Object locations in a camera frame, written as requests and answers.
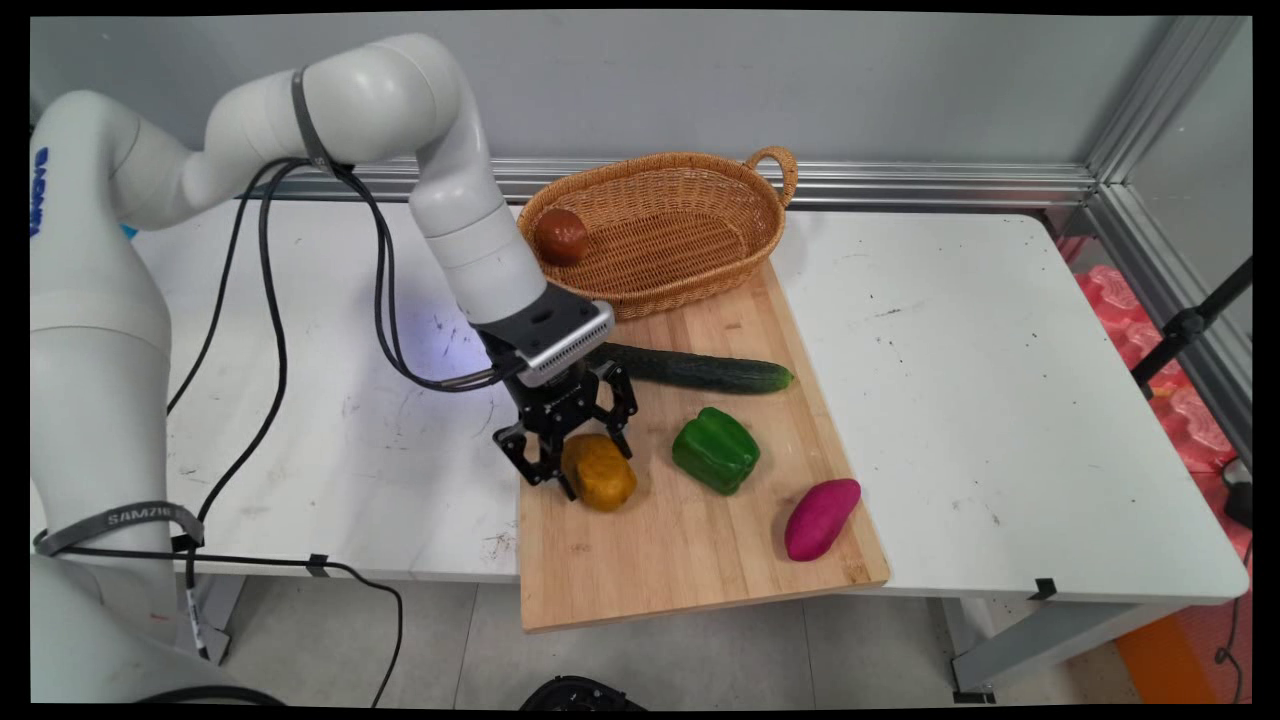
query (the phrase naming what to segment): wicker basket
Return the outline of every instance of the wicker basket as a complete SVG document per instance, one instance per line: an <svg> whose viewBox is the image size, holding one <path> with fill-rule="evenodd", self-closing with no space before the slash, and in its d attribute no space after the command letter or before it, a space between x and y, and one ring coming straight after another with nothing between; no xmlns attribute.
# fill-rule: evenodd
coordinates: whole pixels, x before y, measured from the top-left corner
<svg viewBox="0 0 1280 720"><path fill-rule="evenodd" d="M782 192L755 172L763 158L782 168ZM765 147L746 163L701 152L660 152L561 178L525 205L517 222L553 283L613 305L620 319L701 300L746 282L782 237L783 209L796 191L795 156ZM534 242L543 213L582 219L581 263L545 263Z"/></svg>

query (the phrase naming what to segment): black cable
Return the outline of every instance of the black cable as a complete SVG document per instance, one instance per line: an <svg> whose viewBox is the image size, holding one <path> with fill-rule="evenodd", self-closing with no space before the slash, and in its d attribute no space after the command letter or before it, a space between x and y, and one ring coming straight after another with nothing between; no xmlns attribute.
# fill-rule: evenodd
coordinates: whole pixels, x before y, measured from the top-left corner
<svg viewBox="0 0 1280 720"><path fill-rule="evenodd" d="M215 700L238 700L250 705L284 706L283 702L261 691L241 688L237 685L193 685L189 688L178 688L175 691L145 697L138 701L138 705L207 702Z"/></svg>
<svg viewBox="0 0 1280 720"><path fill-rule="evenodd" d="M205 343L200 346L200 355L196 355L196 361L191 365L191 370L187 372L187 379L182 380L182 384L178 386L178 392L173 393L173 398L169 400L169 406L165 409L165 414L173 413L173 409L178 406L178 401L182 400L183 393L187 392L187 386L189 386L191 380L196 378L196 373L205 363L205 355L209 354L209 346L214 342L214 332L218 329L218 319L223 314L223 300L227 297L227 281L232 274L232 260L236 258L236 240L239 237L239 224L244 218L244 208L248 205L250 195L253 192L253 188L257 187L257 183L261 182L266 170L288 161L289 159L284 158L262 165L262 168L253 174L253 179L248 181L248 187L244 188L244 195L241 196L239 206L236 209L236 223L232 225L232 240L227 245L227 263L223 264L223 278L218 282L218 300L214 301L214 316L209 320L209 332L205 333Z"/></svg>
<svg viewBox="0 0 1280 720"><path fill-rule="evenodd" d="M187 555L180 555L177 552L146 552L136 550L104 550L95 547L68 547L60 551L58 555L88 555L97 557L133 557L138 560L184 560L188 564L200 562L229 562L234 565L273 565L278 568L333 568L347 573L360 583L366 587L379 589L390 593L396 598L396 650L392 651L392 661L387 666L387 673L383 675L381 684L378 685L378 694L374 696L374 702L370 707L378 707L378 701L383 697L383 691L387 689L388 680L392 679L392 673L396 670L396 661L399 659L401 642L404 637L404 600L401 597L399 592L390 585L384 585L381 583L375 583L372 580L365 579L364 575L356 571L355 568L346 565L343 562L334 562L332 560L325 561L311 561L311 560L273 560L268 557L247 557L241 555L196 555L189 552Z"/></svg>
<svg viewBox="0 0 1280 720"><path fill-rule="evenodd" d="M192 364L191 370L187 373L187 377L183 380L182 386L179 386L178 392L174 393L174 397L169 401L166 409L166 411L172 411L178 405L178 401L182 398L183 393L186 393L187 387L191 384L192 379L196 377L196 373L200 370L200 366L204 364L205 355L209 352L209 347L212 343L214 333L218 328L218 319L221 315L223 300L225 299L227 295L227 283L230 275L232 260L234 259L236 255L236 242L237 237L239 236L241 220L243 219L250 193L257 186L262 176L269 169L279 165L280 169L275 172L275 174L271 177L271 181L268 183L266 188L262 192L262 201L261 205L259 206L259 215L257 215L259 255L261 258L261 264L262 264L262 290L266 293L266 304L271 316L271 328L275 333L275 347L278 357L278 379L275 387L275 397L273 398L271 407L268 410L266 416L262 419L262 423L259 427L257 433L253 436L253 439L250 441L248 446L241 452L241 455L236 459L236 461L232 462L230 468L228 468L227 471L223 473L221 478L218 479L212 489L210 489L209 495L205 497L205 501L201 503L200 511L196 514L196 518L201 523L204 523L205 519L207 518L209 511L214 505L214 501L221 493L223 488L227 487L227 483L232 479L232 477L236 475L236 473L241 469L241 466L243 466L244 462L248 461L250 456L253 455L253 451L257 450L259 445L261 445L262 439L266 437L268 430L270 430L271 424L275 421L275 416L279 413L280 405L284 401L284 391L288 383L288 354L284 341L284 324L280 320L280 309L275 297L275 279L271 275L271 260L268 247L268 218L270 215L271 201L275 197L275 192L279 188L280 182L291 172L306 164L308 164L308 160L305 159L274 160L264 165L253 176L252 181L250 181L250 184L246 188L244 195L241 197L239 208L236 211L236 222L232 227L232 237L227 249L227 261L223 265L223 275L219 282L218 299L214 304L214 315L210 320L209 332L205 336L205 342L200 350L200 354L196 356L196 361ZM362 200L365 200L365 202L370 208L370 211L374 215L374 224L378 238L378 266L375 273L375 290L374 290L374 328L378 334L378 343L383 348L383 354L387 356L387 360L392 364L392 366L396 368L402 375L415 382L416 384L438 392L467 392L471 389L479 389L503 382L511 375L520 372L524 366L524 361L518 360L518 357L515 356L508 359L506 364L500 368L495 365L486 370L480 370L477 373L471 373L470 375L462 375L447 380L430 380L426 378L421 378L408 369L408 365L404 363L404 354L401 348L399 328L396 322L396 251L392 243L390 229L388 228L387 219L383 217L381 209L378 208L378 202L374 200L372 193L369 192L369 188L365 187L365 184L358 178L356 178L356 176L352 174L352 172L347 168L339 168L338 177L348 187L355 190L356 193L360 195ZM383 329L381 302L383 302L384 273L388 274L388 314L392 325L392 332L390 332L392 346L387 345L387 337L385 337L387 333ZM184 568L184 580L188 594L191 594L191 592L196 587L195 552L196 552L195 547L192 547L191 551L187 553L187 562ZM192 614L192 630L197 633L196 637L197 651L200 652L201 657L207 660L209 651L204 647L204 644L200 642L198 638L200 626L198 626L198 618L196 616L195 603L189 603L189 612Z"/></svg>
<svg viewBox="0 0 1280 720"><path fill-rule="evenodd" d="M1249 538L1249 546L1244 548L1244 566L1249 566L1249 557L1253 555L1253 538ZM1240 693L1244 691L1244 671L1240 670L1240 664L1235 661L1235 656L1231 655L1231 646L1235 644L1235 625L1240 619L1240 598L1231 601L1231 629L1226 634L1226 647L1217 648L1213 653L1213 664L1221 665L1222 662L1231 661L1231 666L1235 667L1235 697L1231 700L1231 705L1240 703Z"/></svg>
<svg viewBox="0 0 1280 720"><path fill-rule="evenodd" d="M257 210L257 247L262 259L262 290L266 292L266 307L271 314L271 328L275 332L275 354L278 359L275 397L271 400L271 407L266 411L266 418L262 419L262 424L259 427L253 439L250 441L248 446L239 454L239 457L232 462L232 466L223 473L223 477L218 479L212 489L209 491L209 495L205 496L205 501L200 505L200 512L196 514L196 519L201 523L204 523L205 518L209 516L210 507L214 506L214 501L218 500L218 496L223 492L223 488L227 487L227 483L233 475L236 475L241 466L244 465L250 456L253 455L257 446L262 443L262 438L265 438L268 430L271 429L271 423L275 421L275 415L280 411L280 404L284 402L284 388L288 384L289 375L289 357L284 345L284 324L280 322L280 306L275 300L275 279L271 277L271 258L266 246L266 220L271 211L271 197L275 195L275 190L280 187L280 181L284 179L284 176L306 164L307 160L285 160L283 167L275 172L275 176L271 177L271 182L268 183L266 191L262 196L262 204ZM195 561L192 560L195 553L196 548L192 547L187 555L188 560L184 575L188 594L196 588L196 568ZM189 605L188 610L192 614L192 618L195 618L196 609L193 603ZM192 623L192 632L200 632L198 623ZM209 650L204 647L204 643L198 642L198 637L196 641L196 648L200 652L200 656L209 660Z"/></svg>
<svg viewBox="0 0 1280 720"><path fill-rule="evenodd" d="M488 370L481 370L479 373L448 380L431 380L422 378L408 368L408 364L404 361L404 352L401 348L399 323L396 318L396 247L392 241L390 229L387 225L387 219L383 217L383 211L378 206L378 201L374 199L372 193L349 169L338 168L337 177L346 183L347 187L353 190L366 205L369 205L369 210L374 215L374 224L378 231L378 266L374 273L374 329L378 334L378 345L383 348L383 355L387 356L387 360L392 364L392 366L413 383L438 392L467 392L479 389L506 380L511 375L520 372L524 368L524 363L516 357L509 359L504 366L494 366ZM389 346L387 343L387 332L383 329L384 281L388 296L387 313L392 336Z"/></svg>

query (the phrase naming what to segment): aluminum frame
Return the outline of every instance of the aluminum frame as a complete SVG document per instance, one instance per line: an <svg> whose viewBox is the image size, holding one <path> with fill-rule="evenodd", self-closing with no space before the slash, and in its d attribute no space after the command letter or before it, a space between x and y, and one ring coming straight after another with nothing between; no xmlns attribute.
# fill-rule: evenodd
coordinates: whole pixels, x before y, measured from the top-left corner
<svg viewBox="0 0 1280 720"><path fill-rule="evenodd" d="M1128 182L1243 24L1242 17L1174 19L1089 152L1085 165L1100 183Z"/></svg>
<svg viewBox="0 0 1280 720"><path fill-rule="evenodd" d="M1160 325L1179 310L1199 305L1212 290L1201 283L1130 186L1100 186L1068 232L1098 237ZM1220 315L1178 363L1252 473L1253 342L1228 315Z"/></svg>
<svg viewBox="0 0 1280 720"><path fill-rule="evenodd" d="M507 202L526 202L548 183L617 160L495 159L493 173ZM764 163L759 172L781 190L782 170ZM361 165L357 174L380 201L404 202L417 183L413 158ZM847 210L1061 210L1079 208L1094 186L1079 164L800 163L791 209ZM355 200L342 182L312 168L280 183L276 197Z"/></svg>

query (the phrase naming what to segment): basket handle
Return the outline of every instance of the basket handle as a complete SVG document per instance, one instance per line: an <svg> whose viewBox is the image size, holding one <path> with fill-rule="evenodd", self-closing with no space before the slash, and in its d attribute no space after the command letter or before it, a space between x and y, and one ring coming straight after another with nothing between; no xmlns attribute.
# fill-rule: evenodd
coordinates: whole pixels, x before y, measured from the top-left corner
<svg viewBox="0 0 1280 720"><path fill-rule="evenodd" d="M796 156L781 145L771 145L756 150L755 155L748 158L744 165L755 170L755 165L764 158L773 158L777 160L778 167L782 168L782 192L778 193L778 200L786 208L791 204L791 199L795 197L796 183L800 181L800 168L796 165Z"/></svg>

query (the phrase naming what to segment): yellow potato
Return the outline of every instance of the yellow potato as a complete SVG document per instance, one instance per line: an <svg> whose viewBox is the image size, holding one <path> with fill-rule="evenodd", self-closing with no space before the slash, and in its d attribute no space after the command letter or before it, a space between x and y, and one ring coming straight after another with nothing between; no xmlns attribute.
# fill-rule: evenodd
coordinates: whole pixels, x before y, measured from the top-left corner
<svg viewBox="0 0 1280 720"><path fill-rule="evenodd" d="M582 434L564 441L561 470L588 506L612 512L636 489L636 474L608 436Z"/></svg>

